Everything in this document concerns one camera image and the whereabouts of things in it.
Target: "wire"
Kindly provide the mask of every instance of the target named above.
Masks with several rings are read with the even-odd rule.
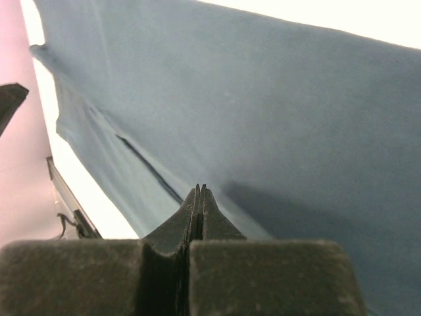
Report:
[[[76,227],[78,225],[77,223],[72,222],[65,214],[57,213],[57,217],[60,217],[62,231],[61,234],[59,234],[57,237],[52,238],[52,240],[60,240],[61,238],[63,238],[64,234],[66,233],[66,223],[73,227]]]

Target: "black object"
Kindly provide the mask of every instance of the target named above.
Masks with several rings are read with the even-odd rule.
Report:
[[[0,136],[5,131],[13,115],[25,101],[29,90],[20,84],[0,86]]]
[[[143,240],[19,242],[0,255],[0,315],[366,315],[333,242],[246,240],[192,189]]]

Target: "gray-blue fabric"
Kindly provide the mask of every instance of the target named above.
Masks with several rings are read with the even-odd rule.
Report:
[[[249,236],[339,242],[376,313],[420,314],[421,51],[193,0],[36,4],[57,130],[140,236],[177,204],[139,155]]]

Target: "black cable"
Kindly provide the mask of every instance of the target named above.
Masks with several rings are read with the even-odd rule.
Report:
[[[61,234],[58,237],[53,238],[53,240],[60,240],[61,238],[63,238],[64,234],[66,233],[66,223],[73,227],[77,226],[77,223],[72,222],[65,214],[57,213],[57,217],[60,217],[62,231]]]

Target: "pink wall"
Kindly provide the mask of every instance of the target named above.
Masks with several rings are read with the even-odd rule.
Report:
[[[0,138],[0,247],[61,229],[45,158],[51,155],[19,0],[0,1],[0,84],[30,94]]]

